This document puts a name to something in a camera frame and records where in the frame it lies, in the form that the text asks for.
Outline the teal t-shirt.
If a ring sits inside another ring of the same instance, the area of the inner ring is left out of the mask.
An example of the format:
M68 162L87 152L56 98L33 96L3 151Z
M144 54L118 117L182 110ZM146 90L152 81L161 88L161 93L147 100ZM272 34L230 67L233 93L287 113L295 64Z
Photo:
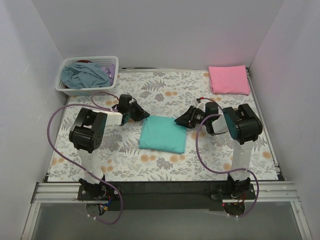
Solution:
M139 147L168 153L183 154L187 129L170 117L149 116L143 121Z

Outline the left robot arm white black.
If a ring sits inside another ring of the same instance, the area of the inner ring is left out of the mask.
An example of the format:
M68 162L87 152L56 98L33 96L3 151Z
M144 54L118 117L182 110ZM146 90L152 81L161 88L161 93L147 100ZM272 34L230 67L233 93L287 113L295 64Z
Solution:
M129 94L122 94L118 103L109 110L91 110L81 108L69 132L69 141L76 148L85 168L83 178L79 183L83 190L95 200L105 199L112 188L99 179L105 176L100 169L99 147L102 144L106 127L123 126L129 120L140 122L150 114L145 111Z

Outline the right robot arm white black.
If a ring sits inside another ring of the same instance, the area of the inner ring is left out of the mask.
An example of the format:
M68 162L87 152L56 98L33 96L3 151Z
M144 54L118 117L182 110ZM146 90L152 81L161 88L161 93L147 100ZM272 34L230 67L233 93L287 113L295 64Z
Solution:
M199 152L199 129L195 138L196 154L206 170L218 175L227 175L224 186L218 189L221 195L228 195L232 199L242 197L250 189L250 175L257 180L256 175L250 170L250 162L254 142L263 131L262 122L247 103L239 105L238 108L222 108L214 100L206 97L196 100L198 103L208 100L205 110L190 106L174 122L187 129L205 126L206 132L211 136L229 133L233 140L233 160L229 170L215 171L203 162Z

